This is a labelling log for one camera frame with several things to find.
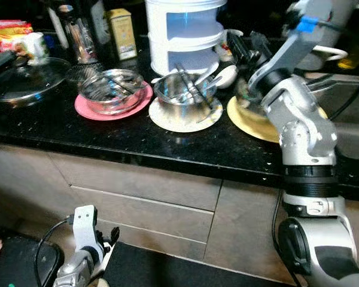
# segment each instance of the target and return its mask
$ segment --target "blue tape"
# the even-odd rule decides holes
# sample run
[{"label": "blue tape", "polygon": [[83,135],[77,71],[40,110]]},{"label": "blue tape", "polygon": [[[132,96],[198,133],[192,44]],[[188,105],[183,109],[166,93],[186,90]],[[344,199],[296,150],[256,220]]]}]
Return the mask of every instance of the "blue tape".
[{"label": "blue tape", "polygon": [[317,17],[303,16],[297,26],[297,31],[312,33],[319,22]]}]

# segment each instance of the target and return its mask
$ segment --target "black cable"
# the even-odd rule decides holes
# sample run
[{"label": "black cable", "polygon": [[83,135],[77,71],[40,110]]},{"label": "black cable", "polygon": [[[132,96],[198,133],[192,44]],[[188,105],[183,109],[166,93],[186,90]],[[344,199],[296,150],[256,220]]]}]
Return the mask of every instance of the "black cable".
[{"label": "black cable", "polygon": [[323,76],[320,76],[319,78],[316,78],[316,79],[312,79],[312,80],[309,80],[307,81],[306,85],[312,85],[312,84],[316,84],[316,83],[320,83],[320,82],[323,82],[325,80],[328,80],[330,79],[331,77],[333,76],[333,74],[325,74]]},{"label": "black cable", "polygon": [[[271,236],[273,239],[273,244],[274,244],[274,248],[276,250],[276,253],[278,253],[279,257],[281,257],[282,259],[282,252],[281,249],[279,248],[279,244],[276,241],[276,234],[275,234],[275,224],[276,224],[276,218],[278,217],[278,211],[279,211],[279,206],[281,205],[281,200],[282,200],[282,191],[279,190],[278,192],[278,197],[276,199],[276,203],[275,203],[275,208],[274,208],[274,213],[273,213],[273,220],[271,223]],[[300,284],[297,276],[294,274],[294,272],[292,270],[290,270],[287,265],[285,264],[287,271],[289,272],[289,274],[291,275],[291,277],[293,278],[295,284],[297,285],[297,287],[302,287],[302,285]]]},{"label": "black cable", "polygon": [[41,246],[51,236],[51,234],[57,227],[60,227],[61,225],[65,224],[67,222],[68,222],[68,219],[66,218],[63,221],[60,221],[59,223],[57,223],[51,229],[49,229],[48,232],[46,232],[46,234],[42,237],[42,239],[40,240],[40,242],[37,245],[37,249],[36,249],[36,253],[35,253],[35,257],[34,257],[34,272],[35,272],[37,287],[43,287],[41,280],[40,280],[40,276],[38,274],[38,262],[37,262],[38,254],[40,252]]},{"label": "black cable", "polygon": [[332,22],[327,22],[327,21],[320,20],[320,21],[318,21],[318,25],[319,26],[325,26],[325,27],[330,28],[331,30],[334,30],[336,32],[351,33],[346,28],[344,28],[342,26],[339,26],[339,25],[336,25],[336,24],[334,24]]},{"label": "black cable", "polygon": [[351,97],[339,108],[337,109],[331,116],[328,118],[329,120],[334,120],[337,118],[338,115],[340,115],[350,104],[353,103],[353,101],[359,96],[359,86],[357,89],[353,92]]}]

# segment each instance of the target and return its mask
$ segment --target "snack package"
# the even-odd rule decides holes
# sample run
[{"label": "snack package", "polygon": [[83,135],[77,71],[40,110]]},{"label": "snack package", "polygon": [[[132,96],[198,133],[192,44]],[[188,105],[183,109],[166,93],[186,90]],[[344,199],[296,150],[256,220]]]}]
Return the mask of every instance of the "snack package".
[{"label": "snack package", "polygon": [[15,43],[32,32],[31,24],[26,21],[0,20],[0,53],[14,50]]},{"label": "snack package", "polygon": [[49,56],[44,35],[40,32],[24,35],[19,41],[14,43],[13,50],[18,56],[28,56],[31,59],[29,63],[35,65]]}]

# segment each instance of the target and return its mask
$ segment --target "cabinet drawer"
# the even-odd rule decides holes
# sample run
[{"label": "cabinet drawer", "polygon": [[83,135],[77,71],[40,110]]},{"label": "cabinet drawer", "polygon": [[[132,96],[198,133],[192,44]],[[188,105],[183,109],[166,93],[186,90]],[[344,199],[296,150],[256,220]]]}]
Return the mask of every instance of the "cabinet drawer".
[{"label": "cabinet drawer", "polygon": [[120,227],[121,242],[199,261],[203,259],[206,243],[102,219],[98,219],[96,227],[104,235],[110,236],[111,230],[116,226]]},{"label": "cabinet drawer", "polygon": [[213,212],[154,200],[71,187],[83,204],[93,204],[98,217],[139,228],[206,242]]},{"label": "cabinet drawer", "polygon": [[71,155],[50,156],[72,185],[212,211],[217,204],[220,179]]},{"label": "cabinet drawer", "polygon": [[[277,190],[224,181],[205,262],[255,276],[291,282],[271,239]],[[279,219],[285,213],[279,210]]]},{"label": "cabinet drawer", "polygon": [[0,145],[0,209],[52,223],[79,204],[46,152]]}]

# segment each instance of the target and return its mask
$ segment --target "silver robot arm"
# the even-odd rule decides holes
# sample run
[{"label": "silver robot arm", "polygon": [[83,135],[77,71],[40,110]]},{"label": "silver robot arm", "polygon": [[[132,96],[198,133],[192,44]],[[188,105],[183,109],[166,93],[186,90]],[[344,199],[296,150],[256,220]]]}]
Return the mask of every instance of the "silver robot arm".
[{"label": "silver robot arm", "polygon": [[[73,234],[76,250],[57,272],[53,287],[86,287],[95,267],[104,260],[106,248],[101,233],[96,231],[97,209],[93,205],[78,207],[74,212]],[[110,244],[118,239],[118,228],[112,230]]]},{"label": "silver robot arm", "polygon": [[325,28],[317,19],[330,18],[331,0],[300,0],[289,12],[300,15],[300,22],[248,81],[250,93],[263,98],[261,105],[280,134],[283,207],[289,216],[279,226],[280,256],[311,287],[359,287],[354,237],[336,188],[336,129],[320,114],[309,89],[291,74],[320,42]]}]

